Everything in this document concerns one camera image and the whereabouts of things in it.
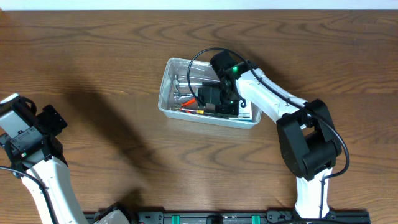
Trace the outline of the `white blue cardboard box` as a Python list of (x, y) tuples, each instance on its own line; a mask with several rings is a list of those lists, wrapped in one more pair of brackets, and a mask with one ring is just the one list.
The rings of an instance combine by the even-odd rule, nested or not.
[(252, 121), (251, 102), (247, 101), (246, 107), (244, 107), (244, 108), (241, 106), (241, 103), (243, 103), (242, 100), (238, 103), (238, 114), (229, 116), (229, 119), (241, 120), (241, 121)]

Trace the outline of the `black yellow screwdriver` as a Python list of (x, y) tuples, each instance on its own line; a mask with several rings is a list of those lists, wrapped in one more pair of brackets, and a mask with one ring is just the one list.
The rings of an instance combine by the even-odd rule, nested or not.
[(210, 111), (205, 111), (205, 110), (194, 110), (194, 109), (189, 109), (189, 108), (180, 108), (179, 111), (184, 112), (184, 113), (193, 113), (193, 114), (199, 114), (203, 116), (215, 116), (214, 113)]

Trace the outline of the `red handled pliers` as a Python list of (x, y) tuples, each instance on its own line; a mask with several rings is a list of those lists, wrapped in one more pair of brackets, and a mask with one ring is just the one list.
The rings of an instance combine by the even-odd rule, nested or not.
[(174, 104), (171, 107), (171, 110), (179, 111), (180, 108), (187, 108), (187, 106), (190, 106), (196, 102), (195, 98), (192, 98), (184, 103), (181, 104)]

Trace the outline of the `clear plastic container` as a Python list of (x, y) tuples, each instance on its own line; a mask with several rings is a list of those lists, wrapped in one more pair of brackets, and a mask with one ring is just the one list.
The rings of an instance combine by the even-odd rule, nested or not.
[[(221, 118), (217, 115), (203, 116), (199, 114), (171, 110), (172, 105), (181, 104), (188, 101), (174, 99), (173, 94), (175, 93), (175, 90), (172, 86), (172, 80), (174, 79), (174, 76), (179, 76), (183, 79), (182, 82), (187, 82), (187, 69), (189, 68), (190, 82), (203, 82), (205, 80), (218, 81), (218, 77), (208, 62), (195, 61), (192, 65), (189, 65), (189, 63), (189, 59), (170, 58), (166, 64), (162, 84), (160, 86), (158, 102), (159, 109), (166, 115), (166, 117), (241, 129), (251, 129), (260, 122), (262, 111), (252, 103), (252, 121)], [(193, 91), (197, 91), (197, 89), (200, 87), (193, 86), (192, 89)], [(180, 92), (191, 93), (189, 87), (180, 88)], [(198, 110), (196, 103), (187, 106), (187, 108)]]

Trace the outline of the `silver wrench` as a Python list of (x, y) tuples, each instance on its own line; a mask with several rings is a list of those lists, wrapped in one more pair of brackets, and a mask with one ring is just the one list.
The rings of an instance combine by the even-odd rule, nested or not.
[(177, 93), (177, 92), (173, 94), (173, 97), (175, 100), (190, 100), (192, 98), (195, 98), (191, 93)]

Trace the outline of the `small hammer black handle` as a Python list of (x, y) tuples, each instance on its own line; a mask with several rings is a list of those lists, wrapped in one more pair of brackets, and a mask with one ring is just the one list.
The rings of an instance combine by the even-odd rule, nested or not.
[(182, 78), (179, 76), (174, 76), (174, 79), (172, 80), (172, 86), (175, 90), (176, 93), (180, 93), (180, 88), (185, 88), (188, 86), (191, 87), (200, 87), (200, 86), (215, 86), (217, 87), (219, 84), (219, 81), (216, 80), (205, 80), (203, 82), (182, 82)]

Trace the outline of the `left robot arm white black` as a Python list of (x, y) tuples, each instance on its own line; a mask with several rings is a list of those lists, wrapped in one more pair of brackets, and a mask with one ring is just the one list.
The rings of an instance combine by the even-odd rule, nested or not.
[(56, 138), (67, 127), (52, 105), (41, 113), (33, 102), (16, 95), (1, 102), (1, 147), (7, 167), (27, 187), (43, 223), (130, 223), (128, 212), (116, 204), (85, 215), (75, 197), (63, 146)]

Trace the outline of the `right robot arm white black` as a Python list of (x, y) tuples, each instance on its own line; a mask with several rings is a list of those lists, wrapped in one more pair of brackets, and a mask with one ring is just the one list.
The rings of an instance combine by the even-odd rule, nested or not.
[(346, 150), (327, 105), (288, 93), (250, 61), (212, 58), (210, 65), (225, 96), (254, 103), (275, 122), (282, 158), (297, 181), (297, 215), (325, 218), (328, 181), (335, 176), (336, 158)]

